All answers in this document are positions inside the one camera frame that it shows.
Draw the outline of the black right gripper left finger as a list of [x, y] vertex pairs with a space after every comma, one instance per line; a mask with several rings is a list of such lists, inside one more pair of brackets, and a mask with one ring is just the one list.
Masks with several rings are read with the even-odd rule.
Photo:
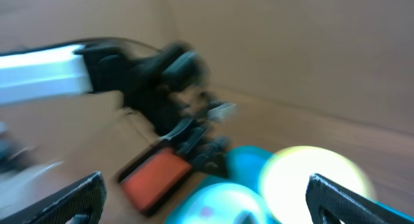
[[66, 186], [19, 212], [1, 224], [97, 224], [102, 216], [107, 190], [101, 172]]

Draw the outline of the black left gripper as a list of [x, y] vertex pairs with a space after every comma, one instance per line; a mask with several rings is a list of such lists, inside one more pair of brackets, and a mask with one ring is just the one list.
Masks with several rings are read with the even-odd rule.
[[153, 126], [158, 141], [194, 170], [228, 178], [226, 162], [230, 139], [209, 136], [214, 122], [224, 122], [232, 114], [232, 104], [213, 93], [196, 95], [196, 110], [163, 88], [135, 89], [123, 92], [123, 106], [138, 111]]

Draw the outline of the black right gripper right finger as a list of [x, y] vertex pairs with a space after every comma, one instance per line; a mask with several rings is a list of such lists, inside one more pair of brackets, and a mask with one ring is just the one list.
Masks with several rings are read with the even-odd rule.
[[312, 174], [306, 203], [317, 224], [413, 224], [413, 218], [381, 203], [370, 201], [334, 181]]

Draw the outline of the yellow plate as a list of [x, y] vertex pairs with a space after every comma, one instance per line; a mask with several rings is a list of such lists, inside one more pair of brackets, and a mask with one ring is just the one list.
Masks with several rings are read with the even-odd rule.
[[353, 161], [325, 148], [292, 146], [265, 163], [259, 176], [259, 193], [279, 223], [311, 223], [305, 193], [312, 174], [321, 174], [370, 200], [376, 192], [367, 174]]

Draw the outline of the light blue plate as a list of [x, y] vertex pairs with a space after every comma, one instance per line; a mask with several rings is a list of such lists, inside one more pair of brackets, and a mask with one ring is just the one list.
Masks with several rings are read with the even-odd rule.
[[267, 224], [268, 212], [259, 195], [236, 183], [217, 183], [193, 194], [178, 214], [181, 224]]

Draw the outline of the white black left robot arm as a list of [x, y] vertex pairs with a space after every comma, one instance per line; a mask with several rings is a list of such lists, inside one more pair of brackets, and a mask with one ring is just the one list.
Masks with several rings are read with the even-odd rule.
[[206, 68], [190, 45], [176, 41], [150, 56], [136, 56], [127, 38], [66, 41], [1, 54], [1, 103], [118, 91], [122, 105], [138, 111], [162, 142], [196, 170], [230, 175], [229, 140], [208, 136], [232, 104], [205, 89]]

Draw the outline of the red black sponge tray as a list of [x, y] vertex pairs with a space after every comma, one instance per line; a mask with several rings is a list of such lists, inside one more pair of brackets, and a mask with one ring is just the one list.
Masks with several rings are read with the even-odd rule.
[[132, 207], [141, 215], [151, 217], [193, 173], [193, 166], [163, 141], [130, 161], [115, 180]]

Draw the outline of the teal plastic tray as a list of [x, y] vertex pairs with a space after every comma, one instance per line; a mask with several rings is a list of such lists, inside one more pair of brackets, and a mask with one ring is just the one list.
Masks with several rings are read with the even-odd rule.
[[178, 214], [181, 211], [184, 203], [199, 190], [214, 185], [217, 183], [236, 183], [243, 185], [261, 197], [268, 212], [268, 223], [279, 223], [273, 218], [265, 200], [259, 193], [259, 176], [260, 173], [271, 156], [275, 153], [262, 150], [254, 146], [241, 146], [231, 150], [226, 162], [230, 171], [230, 176], [227, 179], [220, 179], [214, 176], [208, 176], [205, 180], [167, 217], [168, 223], [177, 223]]

